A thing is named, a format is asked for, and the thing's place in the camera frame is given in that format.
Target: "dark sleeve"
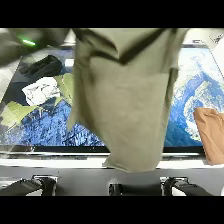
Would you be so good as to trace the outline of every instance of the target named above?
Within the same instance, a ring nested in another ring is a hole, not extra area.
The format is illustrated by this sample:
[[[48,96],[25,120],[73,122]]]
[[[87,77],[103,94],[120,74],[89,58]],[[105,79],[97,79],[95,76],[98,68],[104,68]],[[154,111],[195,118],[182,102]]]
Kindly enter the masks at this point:
[[[7,65],[20,56],[41,50],[47,45],[63,44],[69,28],[7,28],[0,33],[0,66]],[[27,45],[23,40],[35,43]]]

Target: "gray surface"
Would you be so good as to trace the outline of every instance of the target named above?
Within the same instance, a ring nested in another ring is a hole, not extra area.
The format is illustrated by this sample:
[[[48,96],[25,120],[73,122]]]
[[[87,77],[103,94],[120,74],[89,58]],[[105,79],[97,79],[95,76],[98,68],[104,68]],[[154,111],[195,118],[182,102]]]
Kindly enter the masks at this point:
[[[128,174],[114,169],[48,169],[2,167],[1,177],[31,178],[32,175],[59,176],[56,195],[108,195],[111,181],[129,185],[150,185],[159,177],[189,177],[190,181],[205,188],[213,195],[220,195],[224,186],[224,169],[156,170],[154,172]]]

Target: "black cloth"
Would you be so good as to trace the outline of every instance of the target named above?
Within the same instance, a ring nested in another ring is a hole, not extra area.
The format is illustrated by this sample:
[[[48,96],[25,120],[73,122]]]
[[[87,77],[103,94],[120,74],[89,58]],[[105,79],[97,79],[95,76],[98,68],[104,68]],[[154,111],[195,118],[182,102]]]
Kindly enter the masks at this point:
[[[61,70],[61,61],[53,55],[48,55],[46,58],[43,58],[30,66],[20,68],[19,72],[25,76],[29,76],[31,82],[36,82],[43,77],[59,75]]]

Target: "green light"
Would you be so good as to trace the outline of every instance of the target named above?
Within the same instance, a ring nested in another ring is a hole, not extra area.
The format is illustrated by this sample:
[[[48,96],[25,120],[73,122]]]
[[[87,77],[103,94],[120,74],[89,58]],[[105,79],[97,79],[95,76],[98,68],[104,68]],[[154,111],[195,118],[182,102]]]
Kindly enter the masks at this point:
[[[29,41],[29,40],[23,40],[23,42],[24,42],[25,44],[28,44],[28,45],[31,45],[31,46],[35,46],[35,45],[36,45],[34,42]]]

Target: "orange-brown garment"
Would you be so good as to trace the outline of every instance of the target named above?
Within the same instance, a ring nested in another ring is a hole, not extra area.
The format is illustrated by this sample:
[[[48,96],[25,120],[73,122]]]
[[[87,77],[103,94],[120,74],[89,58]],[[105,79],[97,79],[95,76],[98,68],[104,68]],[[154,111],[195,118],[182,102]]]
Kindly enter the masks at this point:
[[[224,164],[224,114],[214,109],[196,108],[194,119],[209,164]]]

